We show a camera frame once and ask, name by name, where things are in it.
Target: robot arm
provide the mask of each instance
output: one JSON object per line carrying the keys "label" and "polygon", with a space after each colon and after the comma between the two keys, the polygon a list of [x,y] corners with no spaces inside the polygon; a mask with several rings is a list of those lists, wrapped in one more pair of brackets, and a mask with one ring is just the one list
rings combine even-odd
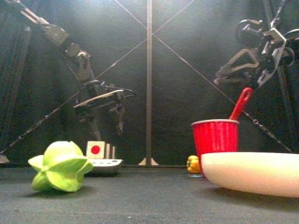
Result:
{"label": "robot arm", "polygon": [[237,83],[259,88],[271,79],[279,66],[292,64],[295,51],[287,47],[289,39],[276,29],[285,3],[287,1],[283,1],[280,4],[268,31],[263,28],[263,21],[240,21],[237,42],[248,48],[240,50],[216,72],[216,84]]}
{"label": "robot arm", "polygon": [[73,74],[79,84],[88,91],[88,99],[81,101],[73,108],[80,120],[89,123],[96,139],[100,140],[99,123],[101,121],[99,119],[99,110],[101,109],[108,110],[116,133],[120,135],[123,133],[123,116],[125,113],[121,101],[128,97],[124,91],[133,92],[128,89],[105,86],[104,81],[96,80],[89,64],[89,54],[80,50],[80,46],[72,41],[71,35],[57,25],[49,24],[41,17],[37,17],[18,0],[0,0],[0,5],[49,40],[60,50],[63,57],[77,65],[79,71],[73,72]]}

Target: metal pole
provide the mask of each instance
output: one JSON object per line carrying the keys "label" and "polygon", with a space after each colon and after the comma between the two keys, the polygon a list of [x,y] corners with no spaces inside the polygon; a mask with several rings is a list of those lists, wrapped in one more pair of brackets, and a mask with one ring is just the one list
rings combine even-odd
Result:
{"label": "metal pole", "polygon": [[152,13],[153,3],[147,0],[147,96],[145,96],[145,165],[152,165]]}

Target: red circle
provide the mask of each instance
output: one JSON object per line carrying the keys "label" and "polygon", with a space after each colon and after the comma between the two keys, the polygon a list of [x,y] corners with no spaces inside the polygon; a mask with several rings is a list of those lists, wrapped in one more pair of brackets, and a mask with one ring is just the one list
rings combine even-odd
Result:
{"label": "red circle", "polygon": [[93,146],[91,147],[91,153],[92,153],[92,154],[99,154],[99,152],[100,152],[100,148],[99,148],[99,146],[97,146],[97,145],[93,145]]}

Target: table surface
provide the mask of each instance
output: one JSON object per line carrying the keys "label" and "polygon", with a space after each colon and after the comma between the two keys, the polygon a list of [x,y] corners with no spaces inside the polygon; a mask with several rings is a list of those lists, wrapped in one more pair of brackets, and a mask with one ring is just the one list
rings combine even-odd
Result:
{"label": "table surface", "polygon": [[0,223],[299,223],[299,199],[237,192],[183,169],[121,168],[72,193],[34,192],[32,168],[0,168]]}

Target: star fruit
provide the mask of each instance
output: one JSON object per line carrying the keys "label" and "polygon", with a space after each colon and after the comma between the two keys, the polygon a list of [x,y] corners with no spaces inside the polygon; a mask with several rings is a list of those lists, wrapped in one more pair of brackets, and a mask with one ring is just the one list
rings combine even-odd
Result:
{"label": "star fruit", "polygon": [[52,188],[64,192],[76,192],[83,186],[84,174],[93,165],[83,156],[80,147],[73,142],[52,143],[44,155],[32,157],[29,165],[37,171],[32,180],[34,191],[48,191]]}

